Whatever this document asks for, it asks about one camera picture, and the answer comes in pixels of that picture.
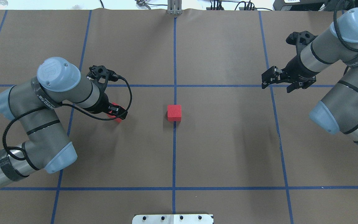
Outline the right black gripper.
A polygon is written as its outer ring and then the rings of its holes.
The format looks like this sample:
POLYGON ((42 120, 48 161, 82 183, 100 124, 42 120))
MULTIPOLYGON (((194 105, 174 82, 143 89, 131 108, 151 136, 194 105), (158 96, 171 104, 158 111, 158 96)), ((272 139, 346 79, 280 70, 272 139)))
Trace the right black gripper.
POLYGON ((296 89, 306 89, 316 82, 317 72, 311 71, 302 63, 300 56, 291 59, 284 69, 278 69, 272 66, 262 75, 261 88, 265 89, 269 85, 282 82, 292 83, 287 86, 287 93, 296 89))

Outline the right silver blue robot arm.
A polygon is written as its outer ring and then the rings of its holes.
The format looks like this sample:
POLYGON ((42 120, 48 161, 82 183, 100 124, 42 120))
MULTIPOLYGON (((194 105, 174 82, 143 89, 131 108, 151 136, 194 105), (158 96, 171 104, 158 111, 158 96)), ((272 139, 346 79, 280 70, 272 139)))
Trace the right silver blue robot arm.
POLYGON ((261 87, 288 83, 287 93, 309 88, 316 76, 332 64, 342 61, 344 74, 316 104, 309 118, 330 134, 348 136, 358 146, 358 7, 342 16, 334 11, 333 21, 320 35, 308 31, 293 32, 287 44, 296 47, 296 55, 283 69, 272 66, 261 75, 261 87))

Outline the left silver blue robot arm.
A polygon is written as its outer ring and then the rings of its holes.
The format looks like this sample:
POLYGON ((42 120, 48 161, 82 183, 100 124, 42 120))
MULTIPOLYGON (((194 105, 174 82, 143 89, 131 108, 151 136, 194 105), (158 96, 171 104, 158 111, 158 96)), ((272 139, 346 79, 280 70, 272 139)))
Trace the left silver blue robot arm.
POLYGON ((91 66, 86 76, 62 57, 46 59, 30 81, 0 93, 0 113, 10 121, 2 135, 0 189, 44 169, 58 172, 77 160, 77 153, 55 110, 71 107, 93 119, 125 119, 128 108, 109 102, 108 82, 128 81, 105 66, 91 66))

